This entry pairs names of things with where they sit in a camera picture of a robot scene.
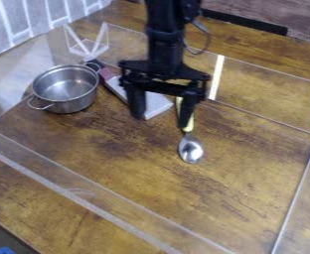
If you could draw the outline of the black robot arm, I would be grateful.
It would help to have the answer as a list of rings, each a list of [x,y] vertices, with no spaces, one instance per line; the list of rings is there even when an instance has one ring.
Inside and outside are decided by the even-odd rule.
[[[202,0],[145,0],[147,22],[147,60],[121,61],[119,85],[125,88],[130,113],[141,119],[146,112],[146,92],[182,98],[178,127],[186,128],[197,104],[206,99],[212,76],[184,62],[186,25],[193,23],[212,34],[197,21],[202,13]]]

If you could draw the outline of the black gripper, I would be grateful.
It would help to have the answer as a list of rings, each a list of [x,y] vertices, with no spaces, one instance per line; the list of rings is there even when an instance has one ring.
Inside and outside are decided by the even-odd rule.
[[[178,96],[178,127],[188,128],[194,116],[198,97],[205,97],[208,94],[208,82],[212,76],[185,63],[180,64],[173,73],[150,70],[147,61],[121,61],[118,66],[122,70],[121,86],[126,88],[133,117],[143,118],[146,91],[176,95]]]

